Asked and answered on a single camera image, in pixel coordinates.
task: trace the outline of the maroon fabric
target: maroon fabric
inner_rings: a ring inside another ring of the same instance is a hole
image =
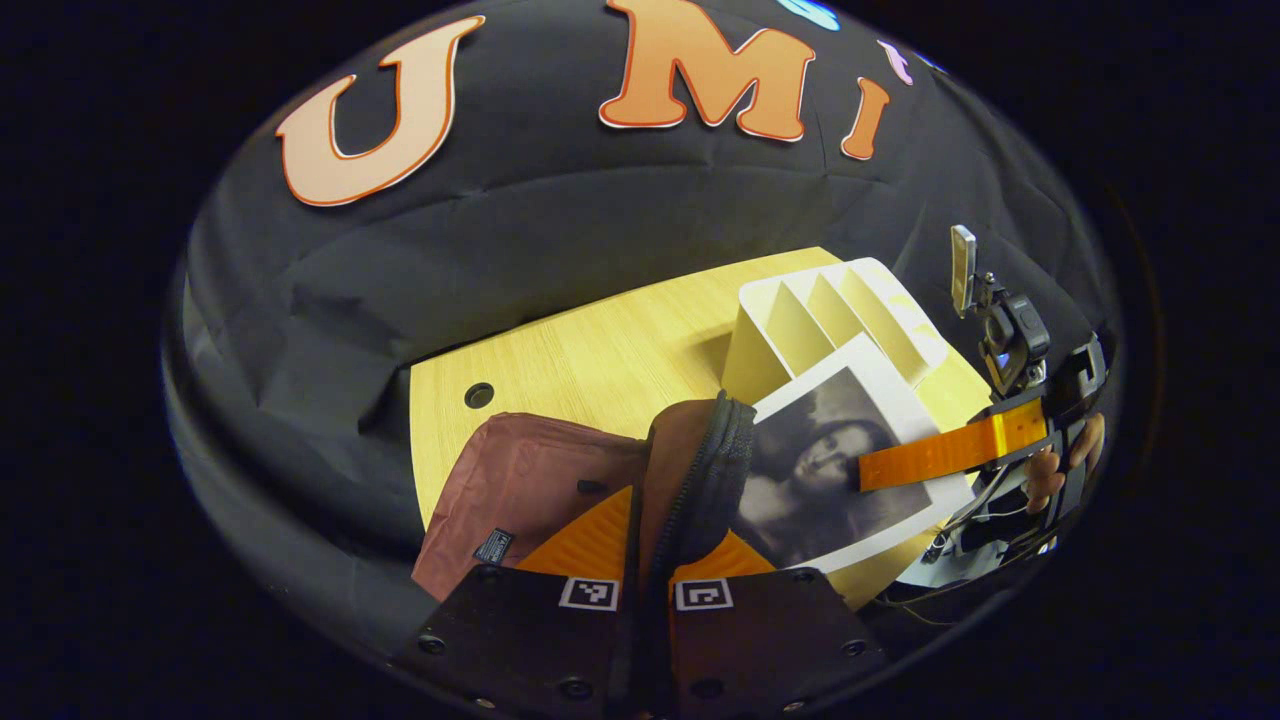
[[[489,418],[449,473],[413,580],[443,601],[477,565],[474,553],[495,528],[515,536],[515,566],[561,528],[644,478],[644,441],[524,413]],[[580,492],[579,480],[604,486]]]

